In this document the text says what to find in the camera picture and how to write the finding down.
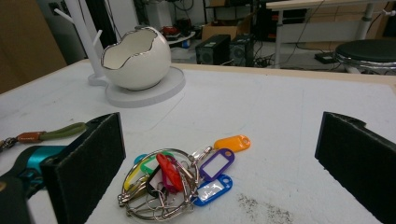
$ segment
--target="purple key tag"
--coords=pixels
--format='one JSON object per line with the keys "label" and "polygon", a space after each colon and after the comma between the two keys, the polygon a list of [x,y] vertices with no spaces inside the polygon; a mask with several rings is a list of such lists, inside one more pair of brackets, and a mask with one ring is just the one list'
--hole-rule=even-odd
{"label": "purple key tag", "polygon": [[205,181],[214,181],[233,163],[234,159],[235,155],[230,149],[219,149],[201,165],[199,173]]}

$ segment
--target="electronic equipment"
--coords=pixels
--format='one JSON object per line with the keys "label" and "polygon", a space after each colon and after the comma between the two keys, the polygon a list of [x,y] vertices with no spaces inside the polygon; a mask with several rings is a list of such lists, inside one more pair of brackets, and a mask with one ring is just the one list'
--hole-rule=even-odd
{"label": "electronic equipment", "polygon": [[232,65],[253,67],[253,47],[253,35],[237,35],[235,39],[230,42],[230,60],[233,61]]}
{"label": "electronic equipment", "polygon": [[195,47],[198,64],[221,65],[230,61],[229,35],[212,35]]}
{"label": "electronic equipment", "polygon": [[327,63],[336,63],[337,61],[333,57],[332,52],[326,52],[326,53],[317,53],[315,54],[315,59],[320,61],[321,63],[327,64]]}

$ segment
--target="table surface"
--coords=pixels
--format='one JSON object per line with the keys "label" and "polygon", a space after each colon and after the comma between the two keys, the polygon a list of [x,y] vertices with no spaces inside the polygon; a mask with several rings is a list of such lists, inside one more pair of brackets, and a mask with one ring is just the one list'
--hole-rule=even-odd
{"label": "table surface", "polygon": [[[192,153],[244,134],[248,150],[225,174],[233,188],[176,223],[379,223],[315,159],[324,111],[348,115],[396,142],[396,77],[175,64],[186,86],[142,108],[117,108],[105,88],[88,85],[92,67],[72,64],[0,95],[0,136],[51,131],[120,112],[126,159],[87,223],[141,223],[117,195],[134,159],[173,147]],[[67,146],[74,138],[39,145]],[[26,145],[0,154],[0,175]],[[29,200],[36,223],[55,223],[45,190]]]}

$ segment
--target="broken eggshell planter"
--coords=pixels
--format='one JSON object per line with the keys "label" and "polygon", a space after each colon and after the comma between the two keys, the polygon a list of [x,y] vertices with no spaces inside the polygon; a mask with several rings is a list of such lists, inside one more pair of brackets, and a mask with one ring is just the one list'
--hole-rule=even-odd
{"label": "broken eggshell planter", "polygon": [[169,72],[171,50],[161,33],[146,27],[105,48],[101,65],[113,84],[140,91],[155,86]]}

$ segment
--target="green key tag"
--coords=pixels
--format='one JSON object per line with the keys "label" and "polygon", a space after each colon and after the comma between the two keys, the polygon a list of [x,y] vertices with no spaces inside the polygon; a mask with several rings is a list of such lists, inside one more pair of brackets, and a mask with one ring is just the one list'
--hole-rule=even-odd
{"label": "green key tag", "polygon": [[[168,155],[168,156],[172,156],[172,153],[169,152],[162,152],[163,155]],[[145,173],[145,174],[149,174],[151,175],[154,170],[157,168],[157,166],[159,165],[158,161],[155,158],[155,155],[151,156],[150,158],[148,158],[146,161],[144,161],[141,165],[140,165],[140,170]]]}

